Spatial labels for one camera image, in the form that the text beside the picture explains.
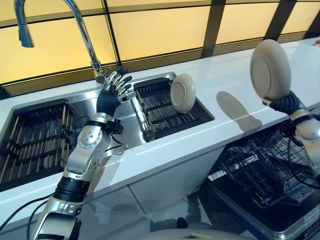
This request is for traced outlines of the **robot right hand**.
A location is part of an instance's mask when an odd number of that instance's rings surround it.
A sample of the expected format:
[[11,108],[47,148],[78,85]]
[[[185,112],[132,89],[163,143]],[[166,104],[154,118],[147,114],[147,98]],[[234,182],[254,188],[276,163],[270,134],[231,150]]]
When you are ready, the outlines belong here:
[[302,109],[300,99],[292,91],[290,91],[287,96],[276,100],[263,98],[262,103],[275,111],[285,113],[289,116]]

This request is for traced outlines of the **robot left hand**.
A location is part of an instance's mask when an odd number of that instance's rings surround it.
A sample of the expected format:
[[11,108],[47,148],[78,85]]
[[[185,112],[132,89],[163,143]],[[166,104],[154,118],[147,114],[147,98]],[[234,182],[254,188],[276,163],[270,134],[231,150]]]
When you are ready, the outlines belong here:
[[137,93],[134,90],[130,90],[132,85],[128,83],[132,80],[132,76],[124,78],[127,73],[127,69],[119,66],[108,77],[105,77],[105,73],[99,76],[98,80],[101,81],[102,77],[104,77],[104,82],[97,97],[97,113],[104,113],[113,117],[119,105],[136,97]]

